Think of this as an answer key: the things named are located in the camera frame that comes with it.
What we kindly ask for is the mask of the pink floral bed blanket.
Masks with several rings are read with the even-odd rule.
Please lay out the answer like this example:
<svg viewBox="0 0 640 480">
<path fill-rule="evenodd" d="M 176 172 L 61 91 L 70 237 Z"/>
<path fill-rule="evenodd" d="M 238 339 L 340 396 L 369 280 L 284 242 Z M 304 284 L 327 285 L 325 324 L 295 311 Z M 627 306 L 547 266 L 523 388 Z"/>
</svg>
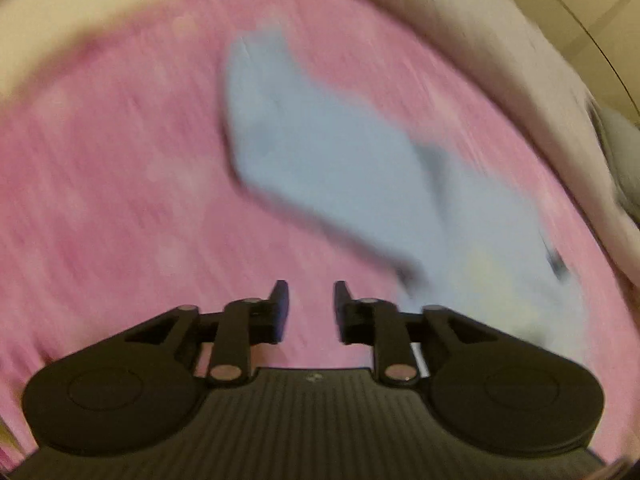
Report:
<svg viewBox="0 0 640 480">
<path fill-rule="evenodd" d="M 606 460 L 639 449 L 639 336 L 608 259 L 546 164 L 469 79 L 366 0 L 176 0 L 90 42 L 1 112 L 1 445 L 35 448 L 21 413 L 43 364 L 179 304 L 206 311 L 288 281 L 284 343 L 259 364 L 363 366 L 337 339 L 332 286 L 394 298 L 396 276 L 241 188 L 221 69 L 240 32 L 276 25 L 317 79 L 533 197 L 578 274 Z"/>
</svg>

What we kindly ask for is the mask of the grey small pillow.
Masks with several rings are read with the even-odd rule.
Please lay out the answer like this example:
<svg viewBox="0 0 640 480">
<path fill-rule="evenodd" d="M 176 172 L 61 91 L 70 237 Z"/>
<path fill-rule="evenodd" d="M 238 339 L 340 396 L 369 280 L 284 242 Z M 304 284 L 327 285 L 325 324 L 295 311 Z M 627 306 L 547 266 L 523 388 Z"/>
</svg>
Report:
<svg viewBox="0 0 640 480">
<path fill-rule="evenodd" d="M 639 128 L 616 110 L 593 110 L 601 150 L 616 186 L 617 201 L 639 223 Z"/>
</svg>

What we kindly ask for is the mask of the folded striped grey quilt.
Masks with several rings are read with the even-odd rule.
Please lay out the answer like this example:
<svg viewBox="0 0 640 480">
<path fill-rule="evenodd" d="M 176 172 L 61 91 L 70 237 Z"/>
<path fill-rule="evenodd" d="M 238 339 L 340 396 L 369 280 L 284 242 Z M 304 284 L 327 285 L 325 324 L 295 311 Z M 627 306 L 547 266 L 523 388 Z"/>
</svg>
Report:
<svg viewBox="0 0 640 480">
<path fill-rule="evenodd" d="M 637 284 L 639 229 L 599 143 L 596 103 L 513 0 L 372 1 L 434 44 L 529 136 L 612 261 Z"/>
</svg>

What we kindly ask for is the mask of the cream panel wardrobe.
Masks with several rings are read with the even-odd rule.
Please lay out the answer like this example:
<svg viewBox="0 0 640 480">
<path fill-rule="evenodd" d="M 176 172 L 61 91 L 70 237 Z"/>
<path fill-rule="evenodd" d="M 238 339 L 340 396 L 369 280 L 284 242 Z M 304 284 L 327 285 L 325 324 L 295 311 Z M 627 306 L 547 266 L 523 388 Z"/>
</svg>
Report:
<svg viewBox="0 0 640 480">
<path fill-rule="evenodd" d="M 596 97 L 639 121 L 639 0 L 513 0 Z"/>
</svg>

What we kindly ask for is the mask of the cream quilted headboard cushion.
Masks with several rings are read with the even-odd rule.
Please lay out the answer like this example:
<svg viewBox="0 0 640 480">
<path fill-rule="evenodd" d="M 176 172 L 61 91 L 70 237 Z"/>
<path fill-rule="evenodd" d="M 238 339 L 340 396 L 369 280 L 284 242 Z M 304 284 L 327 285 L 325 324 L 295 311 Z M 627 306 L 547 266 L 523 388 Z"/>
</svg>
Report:
<svg viewBox="0 0 640 480">
<path fill-rule="evenodd" d="M 164 0 L 1 0 L 1 99 L 57 56 Z"/>
</svg>

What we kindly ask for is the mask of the light blue sweatshirt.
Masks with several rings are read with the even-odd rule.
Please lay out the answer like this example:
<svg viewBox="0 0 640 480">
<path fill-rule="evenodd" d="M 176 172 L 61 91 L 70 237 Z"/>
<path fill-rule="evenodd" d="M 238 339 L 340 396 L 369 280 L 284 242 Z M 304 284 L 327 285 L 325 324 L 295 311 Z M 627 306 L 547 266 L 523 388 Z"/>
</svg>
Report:
<svg viewBox="0 0 640 480">
<path fill-rule="evenodd" d="M 314 81 L 275 30 L 232 44 L 226 107 L 240 180 L 386 261 L 401 310 L 443 306 L 585 362 L 578 281 L 512 186 Z"/>
</svg>

